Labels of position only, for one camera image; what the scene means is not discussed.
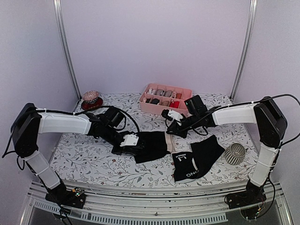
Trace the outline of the black underwear beige waistband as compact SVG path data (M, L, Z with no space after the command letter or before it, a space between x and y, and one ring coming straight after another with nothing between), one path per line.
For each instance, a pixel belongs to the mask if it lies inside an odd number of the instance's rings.
M174 150L172 136L166 132L141 132L139 143L140 141L143 148L134 156L137 164L161 159Z

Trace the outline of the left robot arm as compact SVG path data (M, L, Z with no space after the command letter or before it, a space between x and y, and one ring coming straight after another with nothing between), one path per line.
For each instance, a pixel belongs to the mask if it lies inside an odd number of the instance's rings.
M37 139L43 133L74 133L102 138L113 147L124 149L137 146L139 132L120 133L116 128L127 112L107 106L107 111L95 115L88 111L64 112L39 109L27 103L11 126L8 143L13 152L22 158L44 185L52 190L51 195L59 203L66 203L70 194L62 186L58 174L39 151Z

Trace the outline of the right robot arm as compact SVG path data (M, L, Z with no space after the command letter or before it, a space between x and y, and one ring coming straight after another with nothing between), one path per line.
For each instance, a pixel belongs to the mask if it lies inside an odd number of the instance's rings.
M299 138L299 135L296 135L284 141L288 122L275 102L276 98L284 97L300 102L291 94L281 94L273 97L265 96L257 101L207 109L201 98L195 96L185 101L191 112L190 116L183 117L173 111L167 114L167 119L171 121L167 133L184 138L189 130L198 127L244 124L251 139L256 141L255 148L259 154L249 181L253 186L261 187L275 167L281 148Z

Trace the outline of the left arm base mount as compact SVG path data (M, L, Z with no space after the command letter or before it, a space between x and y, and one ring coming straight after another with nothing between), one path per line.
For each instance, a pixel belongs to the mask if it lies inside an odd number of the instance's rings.
M81 188L75 187L72 190L67 190L64 184L60 184L54 189L46 187L47 194L45 199L47 201L56 203L59 206L65 205L78 209L82 209L85 204L86 194Z

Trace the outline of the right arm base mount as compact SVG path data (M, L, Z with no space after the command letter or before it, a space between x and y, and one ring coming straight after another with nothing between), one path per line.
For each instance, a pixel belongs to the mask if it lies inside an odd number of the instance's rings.
M264 193L263 186L258 187L248 181L246 190L227 194L224 202L228 205L229 209L249 206L255 203L262 203L267 200Z

